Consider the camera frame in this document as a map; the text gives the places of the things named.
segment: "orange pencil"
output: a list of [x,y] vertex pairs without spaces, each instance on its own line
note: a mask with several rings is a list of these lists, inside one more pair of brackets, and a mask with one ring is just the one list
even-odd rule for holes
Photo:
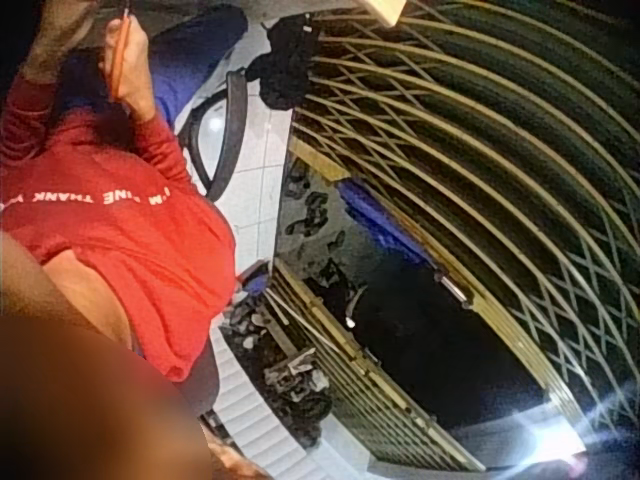
[[113,52],[113,59],[111,63],[111,79],[110,79],[110,96],[114,101],[118,96],[118,90],[120,89],[120,82],[122,81],[122,66],[124,63],[124,50],[127,46],[127,39],[129,37],[129,29],[131,28],[131,0],[126,0],[124,14],[122,15],[122,25],[120,26],[120,32],[118,33],[118,41],[116,42],[116,48]]

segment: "person's leg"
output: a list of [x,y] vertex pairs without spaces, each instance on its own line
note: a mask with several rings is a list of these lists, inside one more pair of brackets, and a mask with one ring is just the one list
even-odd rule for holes
[[246,31],[242,10],[220,5],[151,39],[156,106],[169,125]]

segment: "blue jeans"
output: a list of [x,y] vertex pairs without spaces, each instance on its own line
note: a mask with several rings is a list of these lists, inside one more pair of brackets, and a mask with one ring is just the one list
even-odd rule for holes
[[[174,126],[178,114],[246,31],[242,10],[220,5],[150,40],[156,107],[169,125]],[[79,107],[91,107],[96,112],[109,108],[98,56],[96,49],[78,50],[69,56],[61,74],[57,116]]]

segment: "white tile wall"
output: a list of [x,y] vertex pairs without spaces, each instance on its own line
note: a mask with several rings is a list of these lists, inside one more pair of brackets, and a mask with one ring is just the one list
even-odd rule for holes
[[284,166],[267,167],[262,175],[260,221],[278,218]]
[[287,155],[287,144],[289,140],[289,129],[291,128],[291,116],[293,110],[272,111],[269,128],[269,138],[267,141],[267,153],[265,165],[282,165]]
[[233,230],[236,237],[236,273],[242,273],[258,259],[258,225]]
[[264,167],[270,116],[271,110],[260,100],[260,97],[248,98],[247,125],[236,172]]
[[262,169],[234,173],[216,206],[234,227],[248,227],[260,221]]
[[258,226],[258,258],[270,260],[276,251],[278,219],[260,222]]

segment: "metal security gate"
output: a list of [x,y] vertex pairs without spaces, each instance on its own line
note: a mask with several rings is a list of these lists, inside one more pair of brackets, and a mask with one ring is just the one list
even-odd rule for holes
[[266,294],[286,334],[316,348],[330,379],[333,414],[380,461],[443,471],[484,467],[373,363],[279,259]]
[[410,1],[392,29],[360,11],[316,23],[296,137],[466,270],[583,435],[637,428],[640,65],[624,25],[474,0]]

